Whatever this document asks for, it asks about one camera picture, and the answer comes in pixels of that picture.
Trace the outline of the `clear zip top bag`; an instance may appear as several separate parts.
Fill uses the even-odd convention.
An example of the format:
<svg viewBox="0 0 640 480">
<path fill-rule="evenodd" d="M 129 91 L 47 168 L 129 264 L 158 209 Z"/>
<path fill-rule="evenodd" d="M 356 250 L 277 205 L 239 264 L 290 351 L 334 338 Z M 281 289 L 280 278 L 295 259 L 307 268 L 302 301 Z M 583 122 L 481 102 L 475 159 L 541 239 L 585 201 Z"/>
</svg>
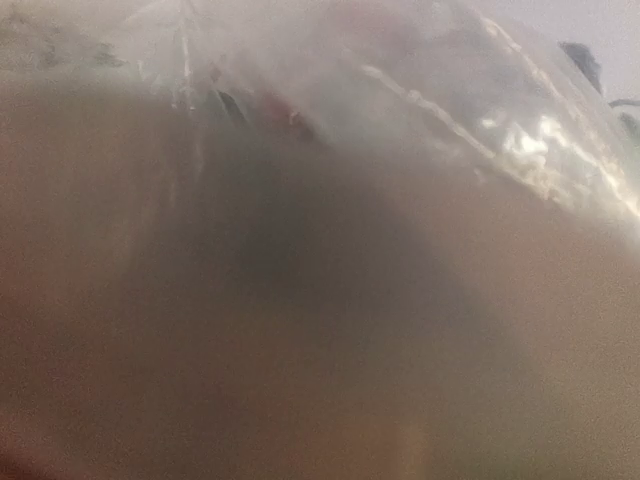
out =
<svg viewBox="0 0 640 480">
<path fill-rule="evenodd" d="M 1 5 L 5 479 L 635 479 L 639 154 L 464 1 Z"/>
</svg>

